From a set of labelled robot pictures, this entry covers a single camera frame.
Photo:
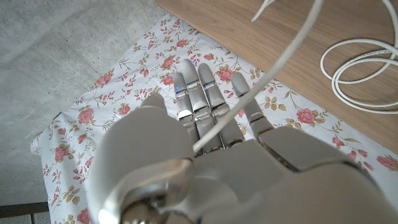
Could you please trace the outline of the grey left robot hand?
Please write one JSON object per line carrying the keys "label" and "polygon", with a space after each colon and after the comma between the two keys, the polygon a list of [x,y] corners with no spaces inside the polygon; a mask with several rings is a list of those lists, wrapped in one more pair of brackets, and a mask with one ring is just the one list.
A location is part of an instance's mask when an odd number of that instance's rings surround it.
{"label": "grey left robot hand", "polygon": [[178,112],[149,95],[113,124],[90,168],[93,223],[396,223],[373,178],[340,151],[292,128],[273,128],[255,100],[244,108],[254,138],[231,120],[206,64],[174,75]]}

